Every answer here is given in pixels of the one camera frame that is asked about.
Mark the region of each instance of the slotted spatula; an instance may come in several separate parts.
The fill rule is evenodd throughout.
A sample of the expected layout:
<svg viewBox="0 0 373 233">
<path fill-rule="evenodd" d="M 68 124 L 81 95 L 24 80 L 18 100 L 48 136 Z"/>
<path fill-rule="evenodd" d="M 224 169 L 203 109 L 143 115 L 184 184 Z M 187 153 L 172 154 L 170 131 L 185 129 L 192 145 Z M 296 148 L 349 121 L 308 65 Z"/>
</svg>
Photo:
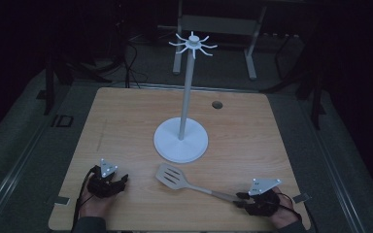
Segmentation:
<svg viewBox="0 0 373 233">
<path fill-rule="evenodd" d="M 229 202 L 242 201 L 236 196 L 232 196 L 232 195 L 228 195 L 225 193 L 213 191 L 207 188 L 192 185 L 187 181 L 187 178 L 181 169 L 178 169 L 166 163 L 162 163 L 159 166 L 159 169 L 155 177 L 172 189 L 181 189 L 181 188 L 186 187 L 186 188 L 191 188 L 197 191 L 201 191 L 201 192 L 216 196 L 225 201 L 229 201 Z"/>
</svg>

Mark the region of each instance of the white stand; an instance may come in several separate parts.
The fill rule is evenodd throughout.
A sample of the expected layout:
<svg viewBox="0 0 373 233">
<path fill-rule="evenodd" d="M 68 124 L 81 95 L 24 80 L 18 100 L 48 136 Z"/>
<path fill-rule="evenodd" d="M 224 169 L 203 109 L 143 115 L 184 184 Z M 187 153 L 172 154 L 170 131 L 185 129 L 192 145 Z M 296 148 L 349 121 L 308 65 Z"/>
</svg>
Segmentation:
<svg viewBox="0 0 373 233">
<path fill-rule="evenodd" d="M 181 38 L 178 34 L 177 37 L 185 41 L 185 43 L 170 44 L 173 46 L 186 46 L 178 53 L 189 49 L 182 115 L 181 117 L 167 119 L 161 123 L 155 131 L 153 142 L 162 157 L 176 163 L 188 163 L 201 157 L 208 147 L 208 134 L 205 128 L 197 121 L 187 118 L 195 50 L 201 50 L 204 54 L 211 55 L 201 49 L 201 47 L 212 49 L 216 46 L 208 47 L 202 45 L 201 42 L 206 41 L 208 37 L 200 41 L 199 37 L 193 35 L 193 32 L 191 32 L 188 40 Z"/>
</svg>

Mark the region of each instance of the metal bracket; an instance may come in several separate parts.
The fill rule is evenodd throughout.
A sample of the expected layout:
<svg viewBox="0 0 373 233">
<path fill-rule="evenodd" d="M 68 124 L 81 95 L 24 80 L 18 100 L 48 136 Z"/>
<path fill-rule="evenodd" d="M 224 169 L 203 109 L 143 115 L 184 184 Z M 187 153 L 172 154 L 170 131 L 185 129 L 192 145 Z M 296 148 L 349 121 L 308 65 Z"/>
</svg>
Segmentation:
<svg viewBox="0 0 373 233">
<path fill-rule="evenodd" d="M 105 159 L 101 158 L 101 174 L 103 178 L 108 177 L 113 174 L 118 169 L 118 166 L 107 162 Z"/>
<path fill-rule="evenodd" d="M 280 183 L 279 179 L 253 179 L 253 185 L 248 194 L 250 196 L 262 194 Z"/>
</svg>

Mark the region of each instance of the stand base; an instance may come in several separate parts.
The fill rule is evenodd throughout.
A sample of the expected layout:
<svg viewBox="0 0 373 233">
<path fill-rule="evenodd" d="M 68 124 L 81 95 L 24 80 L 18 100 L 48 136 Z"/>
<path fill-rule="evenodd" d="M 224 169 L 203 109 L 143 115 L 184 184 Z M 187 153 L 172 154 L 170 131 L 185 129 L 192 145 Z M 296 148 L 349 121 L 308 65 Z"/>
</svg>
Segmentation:
<svg viewBox="0 0 373 233">
<path fill-rule="evenodd" d="M 188 163 L 201 157 L 208 147 L 208 134 L 201 124 L 186 119 L 184 139 L 178 138 L 181 118 L 170 118 L 155 131 L 153 142 L 158 153 L 171 162 Z"/>
</svg>

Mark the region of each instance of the wrist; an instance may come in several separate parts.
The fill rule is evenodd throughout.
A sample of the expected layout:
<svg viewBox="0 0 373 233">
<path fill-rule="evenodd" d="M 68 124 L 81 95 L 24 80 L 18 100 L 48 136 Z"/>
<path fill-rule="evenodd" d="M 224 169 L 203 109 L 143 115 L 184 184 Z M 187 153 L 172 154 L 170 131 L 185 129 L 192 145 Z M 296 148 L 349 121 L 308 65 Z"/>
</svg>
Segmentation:
<svg viewBox="0 0 373 233">
<path fill-rule="evenodd" d="M 296 221 L 299 221 L 298 217 L 295 214 L 290 213 L 290 212 L 276 213 L 270 217 L 270 220 L 277 229 L 281 229 Z"/>
<path fill-rule="evenodd" d="M 81 217 L 101 217 L 105 218 L 105 213 L 99 213 L 96 211 L 80 211 L 80 218 Z"/>
</svg>

